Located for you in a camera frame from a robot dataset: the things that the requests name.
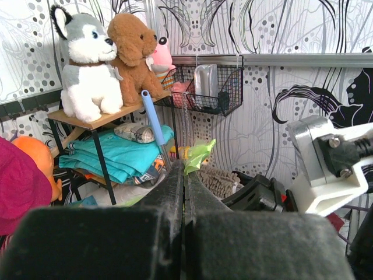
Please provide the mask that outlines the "blue lint roller mop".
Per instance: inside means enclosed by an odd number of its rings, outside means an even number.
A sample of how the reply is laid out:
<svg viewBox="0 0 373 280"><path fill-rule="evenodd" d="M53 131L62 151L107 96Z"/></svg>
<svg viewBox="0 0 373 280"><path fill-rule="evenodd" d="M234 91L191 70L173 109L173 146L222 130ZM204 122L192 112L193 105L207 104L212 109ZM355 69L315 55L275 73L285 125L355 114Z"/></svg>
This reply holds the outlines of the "blue lint roller mop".
<svg viewBox="0 0 373 280"><path fill-rule="evenodd" d="M147 112L150 125L152 127L154 138L160 148L160 152L164 160L166 170L169 171L171 169L171 160L169 158L169 155L166 149L166 141L164 139L161 125L160 125L156 110L154 108L153 100L148 90L142 90L141 97L143 100L145 110Z"/></svg>

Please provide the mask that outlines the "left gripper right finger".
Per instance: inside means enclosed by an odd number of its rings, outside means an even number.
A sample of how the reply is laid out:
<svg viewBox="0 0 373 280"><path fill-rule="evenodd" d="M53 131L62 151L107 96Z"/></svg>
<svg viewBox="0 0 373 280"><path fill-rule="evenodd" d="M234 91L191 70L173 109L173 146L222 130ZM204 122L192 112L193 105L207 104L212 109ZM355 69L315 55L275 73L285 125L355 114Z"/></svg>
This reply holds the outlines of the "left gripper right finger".
<svg viewBox="0 0 373 280"><path fill-rule="evenodd" d="M188 279L353 279L327 219L232 211L195 174L184 186Z"/></svg>

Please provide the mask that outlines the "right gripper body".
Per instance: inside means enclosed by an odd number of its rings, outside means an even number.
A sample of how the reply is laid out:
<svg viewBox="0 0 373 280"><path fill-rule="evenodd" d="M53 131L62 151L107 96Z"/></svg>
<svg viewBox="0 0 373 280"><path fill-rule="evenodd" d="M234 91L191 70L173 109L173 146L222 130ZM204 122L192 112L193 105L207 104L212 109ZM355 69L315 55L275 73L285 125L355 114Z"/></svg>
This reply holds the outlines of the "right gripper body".
<svg viewBox="0 0 373 280"><path fill-rule="evenodd" d="M262 175L256 175L222 203L233 211L298 212L293 193L275 178Z"/></svg>

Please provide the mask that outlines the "green trash bag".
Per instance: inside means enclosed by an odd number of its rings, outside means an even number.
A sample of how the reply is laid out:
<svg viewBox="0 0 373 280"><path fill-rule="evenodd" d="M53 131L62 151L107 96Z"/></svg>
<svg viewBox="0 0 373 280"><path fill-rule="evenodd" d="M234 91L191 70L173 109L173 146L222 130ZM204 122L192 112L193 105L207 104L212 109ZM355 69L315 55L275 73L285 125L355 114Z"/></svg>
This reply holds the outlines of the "green trash bag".
<svg viewBox="0 0 373 280"><path fill-rule="evenodd" d="M211 141L197 140L194 146L190 147L186 152L184 159L184 175L195 172L201 168L202 163L210 156L216 140Z"/></svg>

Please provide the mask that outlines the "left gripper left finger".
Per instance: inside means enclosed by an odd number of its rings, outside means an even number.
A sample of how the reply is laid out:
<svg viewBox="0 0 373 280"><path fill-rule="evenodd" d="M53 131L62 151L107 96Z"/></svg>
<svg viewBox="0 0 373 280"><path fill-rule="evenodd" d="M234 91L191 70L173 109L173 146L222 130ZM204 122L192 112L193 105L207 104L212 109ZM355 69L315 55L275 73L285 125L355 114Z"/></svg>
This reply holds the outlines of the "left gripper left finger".
<svg viewBox="0 0 373 280"><path fill-rule="evenodd" d="M184 165L130 207L50 207L21 221L2 279L179 279Z"/></svg>

